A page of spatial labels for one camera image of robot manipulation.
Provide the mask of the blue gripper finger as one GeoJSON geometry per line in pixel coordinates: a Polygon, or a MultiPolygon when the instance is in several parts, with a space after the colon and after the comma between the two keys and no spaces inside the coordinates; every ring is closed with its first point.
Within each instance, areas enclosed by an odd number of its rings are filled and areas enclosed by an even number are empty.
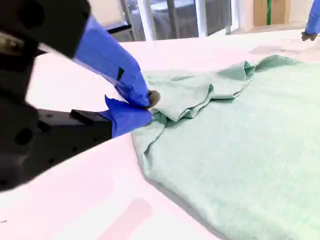
{"type": "Polygon", "coordinates": [[[320,0],[314,0],[311,6],[305,30],[301,33],[301,40],[314,41],[320,34],[320,0]]]}
{"type": "Polygon", "coordinates": [[[2,89],[23,98],[39,45],[46,45],[108,80],[129,104],[151,108],[135,58],[94,18],[86,0],[3,0],[0,3],[2,89]]]}
{"type": "Polygon", "coordinates": [[[105,98],[107,110],[71,112],[39,110],[37,172],[147,125],[151,113],[142,107],[105,98]]]}

